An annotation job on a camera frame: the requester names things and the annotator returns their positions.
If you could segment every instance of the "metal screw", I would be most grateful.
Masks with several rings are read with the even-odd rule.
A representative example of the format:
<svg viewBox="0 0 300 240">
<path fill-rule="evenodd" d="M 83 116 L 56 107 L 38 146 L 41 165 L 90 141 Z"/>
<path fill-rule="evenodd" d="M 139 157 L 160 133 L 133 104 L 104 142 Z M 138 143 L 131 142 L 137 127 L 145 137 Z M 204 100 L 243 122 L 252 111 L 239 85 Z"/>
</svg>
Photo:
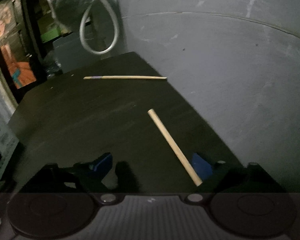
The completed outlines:
<svg viewBox="0 0 300 240">
<path fill-rule="evenodd" d="M 200 195 L 200 194 L 190 194 L 187 199 L 190 201 L 190 202 L 200 202 L 203 200 L 203 197 Z"/>
<path fill-rule="evenodd" d="M 104 203 L 111 203 L 116 200 L 116 196 L 113 194 L 103 194 L 100 199 Z"/>
<path fill-rule="evenodd" d="M 225 161 L 217 161 L 215 164 L 214 164 L 214 168 L 217 169 L 219 168 L 220 166 L 222 166 L 223 164 L 225 164 L 226 162 Z"/>
</svg>

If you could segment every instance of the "black table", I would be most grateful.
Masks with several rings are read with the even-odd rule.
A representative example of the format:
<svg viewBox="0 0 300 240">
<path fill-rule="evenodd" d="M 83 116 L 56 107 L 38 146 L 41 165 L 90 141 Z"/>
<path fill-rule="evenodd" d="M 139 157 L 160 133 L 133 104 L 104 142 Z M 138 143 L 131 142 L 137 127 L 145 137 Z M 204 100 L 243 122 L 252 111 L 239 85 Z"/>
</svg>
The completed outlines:
<svg viewBox="0 0 300 240">
<path fill-rule="evenodd" d="M 159 75 L 136 53 L 76 69 L 29 91 L 9 126 L 26 149 L 14 179 L 26 183 L 46 163 L 127 161 L 145 192 L 193 192 L 195 185 L 149 117 L 153 108 L 188 159 L 240 162 L 165 80 L 83 80 L 93 75 Z"/>
</svg>

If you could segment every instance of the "gray wall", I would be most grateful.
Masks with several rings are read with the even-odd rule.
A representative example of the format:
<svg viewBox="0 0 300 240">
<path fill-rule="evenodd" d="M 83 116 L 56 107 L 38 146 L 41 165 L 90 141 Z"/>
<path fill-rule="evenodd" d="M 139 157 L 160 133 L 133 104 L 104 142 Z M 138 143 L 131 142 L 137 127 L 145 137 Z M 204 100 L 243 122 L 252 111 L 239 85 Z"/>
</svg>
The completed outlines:
<svg viewBox="0 0 300 240">
<path fill-rule="evenodd" d="M 118 3 L 125 51 L 167 76 L 243 164 L 300 191 L 300 0 Z"/>
</svg>

